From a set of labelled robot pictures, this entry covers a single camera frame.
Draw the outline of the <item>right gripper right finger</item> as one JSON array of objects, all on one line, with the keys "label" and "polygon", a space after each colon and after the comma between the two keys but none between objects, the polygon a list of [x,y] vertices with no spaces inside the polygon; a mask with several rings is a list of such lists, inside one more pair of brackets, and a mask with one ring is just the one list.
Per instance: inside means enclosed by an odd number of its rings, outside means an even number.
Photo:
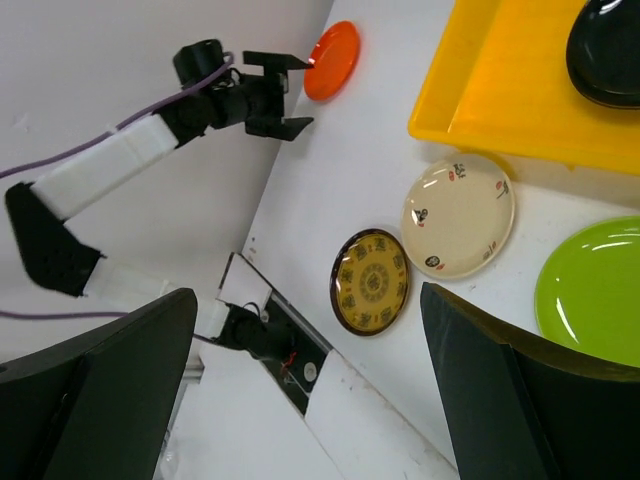
[{"label": "right gripper right finger", "polygon": [[639,370],[426,282],[422,321],[463,479],[636,479]]}]

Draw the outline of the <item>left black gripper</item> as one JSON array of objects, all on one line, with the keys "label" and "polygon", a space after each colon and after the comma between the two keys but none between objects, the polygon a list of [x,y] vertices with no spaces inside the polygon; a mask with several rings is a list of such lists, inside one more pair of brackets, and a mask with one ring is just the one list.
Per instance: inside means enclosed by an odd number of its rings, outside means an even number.
[{"label": "left black gripper", "polygon": [[219,130],[244,124],[245,132],[263,138],[293,141],[314,119],[284,118],[288,71],[312,65],[294,55],[243,51],[246,65],[261,66],[261,75],[225,70],[206,86],[172,103],[172,132],[181,143],[202,136],[209,127]]}]

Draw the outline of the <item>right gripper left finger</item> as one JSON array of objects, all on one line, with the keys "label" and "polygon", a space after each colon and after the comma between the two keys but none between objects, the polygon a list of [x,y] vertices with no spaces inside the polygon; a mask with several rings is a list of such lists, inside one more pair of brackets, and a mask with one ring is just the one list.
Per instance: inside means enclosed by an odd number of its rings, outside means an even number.
[{"label": "right gripper left finger", "polygon": [[181,288],[3,363],[2,478],[152,478],[196,314],[194,292]]}]

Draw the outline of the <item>orange plate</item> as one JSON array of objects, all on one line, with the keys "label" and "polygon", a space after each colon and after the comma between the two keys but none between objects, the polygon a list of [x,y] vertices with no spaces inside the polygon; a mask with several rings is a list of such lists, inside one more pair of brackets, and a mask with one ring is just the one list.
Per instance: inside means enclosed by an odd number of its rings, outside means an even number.
[{"label": "orange plate", "polygon": [[307,97],[324,102],[335,96],[351,77],[360,51],[361,37],[353,22],[343,20],[329,27],[309,55],[311,68],[303,82]]}]

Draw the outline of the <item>green plate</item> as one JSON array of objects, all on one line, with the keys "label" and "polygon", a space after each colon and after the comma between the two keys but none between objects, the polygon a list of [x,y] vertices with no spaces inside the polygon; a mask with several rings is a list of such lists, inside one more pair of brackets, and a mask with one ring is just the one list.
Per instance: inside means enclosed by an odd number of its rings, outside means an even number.
[{"label": "green plate", "polygon": [[541,335],[604,360],[639,365],[639,218],[593,224],[562,242],[537,279]]}]

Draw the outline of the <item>yellow patterned plate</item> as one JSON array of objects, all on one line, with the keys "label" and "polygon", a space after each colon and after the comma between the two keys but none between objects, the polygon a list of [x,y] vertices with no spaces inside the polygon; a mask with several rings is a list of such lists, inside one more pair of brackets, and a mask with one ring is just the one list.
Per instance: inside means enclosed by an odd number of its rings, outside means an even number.
[{"label": "yellow patterned plate", "polygon": [[391,233],[372,228],[354,234],[338,251],[329,296],[344,329],[372,337],[397,321],[410,286],[410,262],[401,243]]}]

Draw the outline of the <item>cream plate with drawings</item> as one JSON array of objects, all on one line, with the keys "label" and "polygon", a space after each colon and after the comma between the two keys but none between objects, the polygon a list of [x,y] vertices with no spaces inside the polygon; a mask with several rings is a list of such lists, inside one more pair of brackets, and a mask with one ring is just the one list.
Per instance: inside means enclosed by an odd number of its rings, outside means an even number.
[{"label": "cream plate with drawings", "polygon": [[498,255],[515,216],[514,187],[498,163],[475,153],[451,154],[429,166],[409,189],[401,240],[422,273],[460,280]]}]

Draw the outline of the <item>black plate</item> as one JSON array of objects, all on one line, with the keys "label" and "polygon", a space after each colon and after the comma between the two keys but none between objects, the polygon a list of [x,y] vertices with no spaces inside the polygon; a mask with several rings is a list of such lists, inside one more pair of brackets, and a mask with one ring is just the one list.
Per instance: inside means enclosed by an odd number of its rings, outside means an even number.
[{"label": "black plate", "polygon": [[566,66],[583,97],[609,108],[637,110],[639,2],[586,2],[568,36]]}]

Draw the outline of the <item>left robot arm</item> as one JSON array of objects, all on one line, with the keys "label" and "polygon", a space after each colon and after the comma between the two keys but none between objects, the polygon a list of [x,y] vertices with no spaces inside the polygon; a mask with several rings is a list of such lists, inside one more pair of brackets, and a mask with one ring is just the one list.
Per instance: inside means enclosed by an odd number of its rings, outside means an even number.
[{"label": "left robot arm", "polygon": [[36,285],[71,297],[93,297],[123,316],[175,289],[81,243],[66,223],[207,129],[243,125],[249,135],[294,140],[310,117],[288,118],[288,74],[311,63],[291,54],[245,51],[245,64],[260,75],[233,68],[220,41],[182,47],[173,58],[180,92],[133,114],[93,140],[45,160],[2,172],[3,177],[53,165],[33,182],[5,193],[5,208],[25,273]]}]

